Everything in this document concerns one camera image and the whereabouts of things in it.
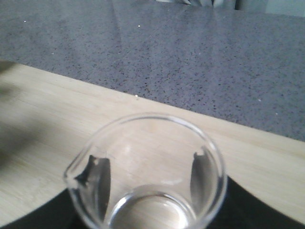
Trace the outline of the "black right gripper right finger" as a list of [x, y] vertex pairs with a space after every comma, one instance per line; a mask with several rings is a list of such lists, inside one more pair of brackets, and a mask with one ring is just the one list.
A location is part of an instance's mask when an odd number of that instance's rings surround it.
[[[205, 155], [194, 153], [190, 191], [194, 211], [199, 213], [207, 193], [207, 172], [210, 163]], [[228, 177], [227, 192], [208, 229], [303, 229], [305, 226], [254, 197]]]

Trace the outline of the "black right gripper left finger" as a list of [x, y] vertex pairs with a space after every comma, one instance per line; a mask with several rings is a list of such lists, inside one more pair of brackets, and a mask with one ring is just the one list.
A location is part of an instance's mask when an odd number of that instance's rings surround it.
[[[87, 195], [99, 219], [104, 220], [110, 198], [111, 168], [108, 158], [90, 156], [85, 169], [73, 178], [77, 198]], [[3, 229], [87, 229], [75, 210], [68, 190], [24, 217], [2, 226]]]

